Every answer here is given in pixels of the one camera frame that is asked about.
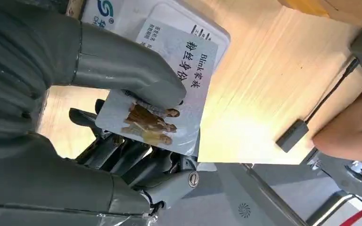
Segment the robotic hand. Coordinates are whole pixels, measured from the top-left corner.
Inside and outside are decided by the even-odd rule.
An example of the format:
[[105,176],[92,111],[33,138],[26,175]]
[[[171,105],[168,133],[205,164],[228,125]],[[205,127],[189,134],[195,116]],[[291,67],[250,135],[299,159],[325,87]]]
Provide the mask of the robotic hand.
[[47,138],[32,132],[29,112],[52,85],[127,89],[163,108],[186,95],[152,50],[66,16],[0,0],[0,205],[147,212],[145,198],[120,177],[60,158]]

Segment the wooden surface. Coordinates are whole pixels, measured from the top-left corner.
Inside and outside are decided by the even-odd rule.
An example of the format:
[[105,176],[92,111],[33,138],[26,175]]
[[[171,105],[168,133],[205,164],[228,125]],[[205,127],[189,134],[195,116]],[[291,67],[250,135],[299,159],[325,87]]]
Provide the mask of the wooden surface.
[[[362,91],[362,69],[352,73],[309,124],[289,153],[275,140],[304,119],[338,79],[358,28],[302,14],[277,0],[188,0],[231,34],[201,123],[199,161],[299,164],[310,138]],[[40,132],[61,156],[75,157],[93,140],[68,119],[70,107],[93,112],[106,90],[53,87]]]

